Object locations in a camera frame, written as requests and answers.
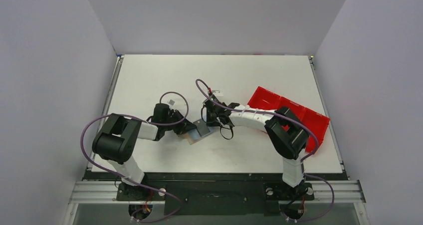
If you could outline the dark grey credit card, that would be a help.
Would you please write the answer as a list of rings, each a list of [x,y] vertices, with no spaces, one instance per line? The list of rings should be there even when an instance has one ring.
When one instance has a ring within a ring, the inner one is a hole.
[[[196,125],[196,130],[200,137],[207,136],[211,132],[210,128],[203,119],[195,121],[194,124]]]

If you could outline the beige leather card holder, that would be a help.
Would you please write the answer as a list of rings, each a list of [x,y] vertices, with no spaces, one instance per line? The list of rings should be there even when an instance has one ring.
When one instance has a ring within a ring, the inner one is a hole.
[[[207,136],[209,136],[209,135],[211,135],[211,134],[213,134],[217,131],[217,127],[210,127],[210,126],[208,126],[208,127],[210,128],[211,132]],[[200,137],[199,134],[197,133],[196,128],[195,128],[195,129],[190,130],[187,133],[181,135],[180,138],[187,140],[187,142],[190,145],[193,145],[194,143],[206,138],[207,136]]]

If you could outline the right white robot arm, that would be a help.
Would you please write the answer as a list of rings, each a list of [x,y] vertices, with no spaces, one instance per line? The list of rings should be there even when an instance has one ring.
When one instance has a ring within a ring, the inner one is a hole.
[[[252,109],[238,103],[226,105],[216,98],[205,100],[206,122],[212,127],[247,127],[267,133],[276,152],[282,156],[282,194],[293,199],[301,193],[304,182],[302,159],[309,139],[309,132],[287,107],[278,110]]]

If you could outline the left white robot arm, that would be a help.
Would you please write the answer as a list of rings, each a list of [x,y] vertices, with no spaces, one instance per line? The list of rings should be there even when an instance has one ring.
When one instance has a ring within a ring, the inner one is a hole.
[[[92,150],[122,175],[129,193],[143,200],[149,193],[147,176],[133,157],[138,139],[159,141],[167,131],[184,135],[197,126],[167,103],[157,103],[149,122],[112,113],[92,142]]]

